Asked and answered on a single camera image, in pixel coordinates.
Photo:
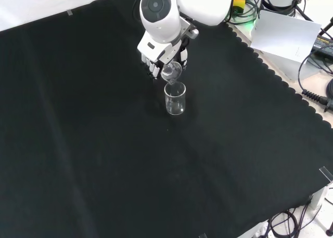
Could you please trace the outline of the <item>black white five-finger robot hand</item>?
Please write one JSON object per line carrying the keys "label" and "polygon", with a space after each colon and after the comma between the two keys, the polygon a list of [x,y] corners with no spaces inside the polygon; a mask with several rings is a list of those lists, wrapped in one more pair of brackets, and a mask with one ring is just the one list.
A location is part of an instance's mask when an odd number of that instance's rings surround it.
{"label": "black white five-finger robot hand", "polygon": [[185,37],[179,40],[174,46],[171,43],[161,44],[154,41],[145,32],[139,42],[137,49],[141,53],[141,61],[147,66],[148,75],[154,79],[168,80],[172,77],[171,72],[163,72],[163,68],[171,62],[177,62],[181,65],[182,70],[187,65],[187,46],[189,38]]}

